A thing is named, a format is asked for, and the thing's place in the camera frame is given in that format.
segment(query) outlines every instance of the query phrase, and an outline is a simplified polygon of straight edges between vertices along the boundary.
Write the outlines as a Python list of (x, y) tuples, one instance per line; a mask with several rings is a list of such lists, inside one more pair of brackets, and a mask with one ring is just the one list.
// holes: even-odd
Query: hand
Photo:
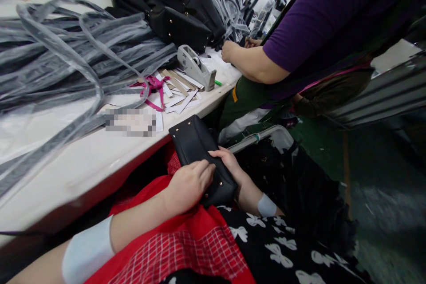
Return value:
[(222, 159), (223, 164), (225, 164), (225, 166), (231, 172), (232, 176), (235, 179), (235, 182), (237, 182), (239, 186), (241, 186), (247, 180), (247, 178), (250, 179), (250, 177), (243, 171), (241, 166), (238, 164), (235, 155), (233, 155), (232, 152), (228, 149), (220, 146), (219, 150), (209, 151), (209, 154), (214, 158)]
[(261, 43), (262, 43), (262, 40), (260, 40), (260, 39), (256, 40), (256, 39), (253, 39), (252, 37), (250, 37), (250, 39), (246, 37), (244, 47), (246, 49), (249, 49), (251, 47), (258, 47), (258, 46), (260, 46)]
[(231, 63), (232, 52), (236, 47), (240, 47), (237, 43), (232, 41), (225, 41), (222, 47), (222, 60)]
[(166, 210), (171, 216), (185, 213), (193, 208), (213, 181), (216, 166), (209, 161), (196, 161), (181, 167), (163, 190)]

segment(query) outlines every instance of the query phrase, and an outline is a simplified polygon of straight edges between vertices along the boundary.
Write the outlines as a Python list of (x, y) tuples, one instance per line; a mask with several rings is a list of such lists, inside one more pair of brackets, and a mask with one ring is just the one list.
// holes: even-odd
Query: pink ribbon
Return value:
[[(149, 75), (146, 77), (146, 80), (148, 81), (149, 87), (148, 87), (148, 96), (151, 95), (152, 90), (158, 90), (158, 92), (160, 93), (160, 101), (161, 101), (161, 107), (156, 106), (155, 104), (153, 104), (151, 101), (149, 101), (148, 99), (146, 99), (145, 103), (147, 105), (149, 105), (150, 107), (152, 107), (153, 109), (159, 111), (159, 112), (163, 112), (165, 109), (164, 106), (164, 90), (163, 90), (163, 83), (166, 80), (170, 80), (170, 77), (164, 77), (161, 81), (158, 80), (157, 78), (153, 77), (152, 75)], [(145, 88), (146, 88), (146, 84), (145, 83), (140, 83), (140, 82), (136, 82), (132, 85), (130, 85), (130, 87), (144, 87), (144, 89), (141, 91), (140, 96), (142, 96)]]

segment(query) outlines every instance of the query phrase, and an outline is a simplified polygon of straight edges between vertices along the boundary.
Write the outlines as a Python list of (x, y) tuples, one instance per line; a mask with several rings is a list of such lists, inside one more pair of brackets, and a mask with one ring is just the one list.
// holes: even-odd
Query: white wristband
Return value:
[(262, 217), (273, 217), (276, 213), (275, 203), (265, 193), (257, 203), (257, 209)]
[(83, 284), (114, 256), (111, 219), (112, 216), (73, 236), (62, 260), (65, 284)]

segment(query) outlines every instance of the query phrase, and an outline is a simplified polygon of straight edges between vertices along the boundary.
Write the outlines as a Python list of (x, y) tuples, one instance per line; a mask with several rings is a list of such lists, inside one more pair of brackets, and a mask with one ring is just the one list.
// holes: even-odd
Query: green floor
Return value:
[(376, 283), (426, 283), (426, 177), (405, 160), (392, 132), (381, 124), (347, 132), (345, 179), (345, 133), (325, 118), (303, 121), (292, 136), (332, 179), (348, 184), (361, 268)]

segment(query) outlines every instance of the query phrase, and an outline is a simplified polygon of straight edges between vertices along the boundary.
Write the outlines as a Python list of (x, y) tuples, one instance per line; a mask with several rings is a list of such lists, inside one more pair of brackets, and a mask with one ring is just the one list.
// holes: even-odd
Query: red plaid fabric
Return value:
[[(170, 180), (171, 176), (163, 176), (152, 181), (125, 209), (148, 200)], [(255, 283), (222, 215), (215, 207), (205, 210), (197, 205), (136, 238), (86, 284), (156, 284), (185, 268), (236, 284)]]
[(227, 227), (216, 227), (200, 240), (191, 233), (160, 233), (153, 236), (129, 260), (110, 284), (156, 284), (169, 274), (185, 268), (233, 280), (247, 270), (242, 255), (235, 251)]

